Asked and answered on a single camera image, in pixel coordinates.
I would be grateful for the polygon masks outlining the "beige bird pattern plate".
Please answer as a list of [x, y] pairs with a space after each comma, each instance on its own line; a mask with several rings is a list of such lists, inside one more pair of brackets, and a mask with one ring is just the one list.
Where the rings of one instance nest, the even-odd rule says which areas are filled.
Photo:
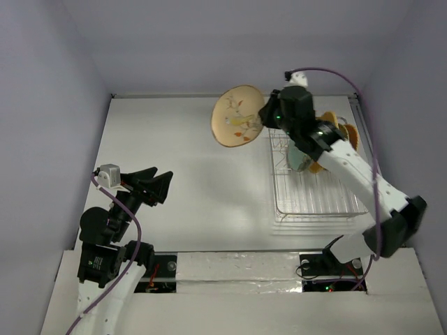
[[240, 85], [222, 94], [214, 105], [211, 131], [222, 146], [241, 147], [254, 141], [263, 130], [258, 112], [265, 106], [259, 89]]

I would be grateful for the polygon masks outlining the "green flower plate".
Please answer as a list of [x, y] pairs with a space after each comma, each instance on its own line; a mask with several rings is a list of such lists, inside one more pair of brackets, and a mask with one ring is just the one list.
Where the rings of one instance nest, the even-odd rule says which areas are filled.
[[313, 160], [300, 151], [292, 140], [288, 143], [286, 160], [290, 169], [296, 172], [305, 171], [313, 163]]

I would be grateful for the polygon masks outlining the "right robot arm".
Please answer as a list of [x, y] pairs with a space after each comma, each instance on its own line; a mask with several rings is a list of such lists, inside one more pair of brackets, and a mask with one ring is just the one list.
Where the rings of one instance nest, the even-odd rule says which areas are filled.
[[377, 168], [364, 161], [339, 128], [317, 119], [313, 96], [301, 86], [274, 90], [259, 111], [262, 124], [281, 129], [295, 146], [335, 175], [375, 218], [363, 232], [342, 235], [324, 249], [321, 264], [336, 274], [355, 258], [390, 258], [414, 236], [427, 209], [419, 195], [410, 198], [389, 184]]

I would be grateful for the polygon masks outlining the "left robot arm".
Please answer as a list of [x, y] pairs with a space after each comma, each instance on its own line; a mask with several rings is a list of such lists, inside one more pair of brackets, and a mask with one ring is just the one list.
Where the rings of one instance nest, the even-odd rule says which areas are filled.
[[105, 164], [92, 172], [91, 183], [111, 204], [81, 215], [77, 317], [67, 334], [116, 334], [140, 279], [154, 270], [154, 247], [142, 241], [136, 214], [166, 201], [174, 174], [157, 171], [123, 173]]

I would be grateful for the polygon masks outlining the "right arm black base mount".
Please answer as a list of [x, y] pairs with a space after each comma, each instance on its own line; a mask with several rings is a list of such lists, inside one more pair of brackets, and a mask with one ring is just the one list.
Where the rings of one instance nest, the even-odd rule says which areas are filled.
[[330, 251], [331, 245], [322, 249], [299, 250], [299, 265], [295, 273], [304, 280], [313, 280], [319, 277], [353, 275], [359, 278], [364, 274], [362, 261], [354, 258], [349, 262], [340, 262]]

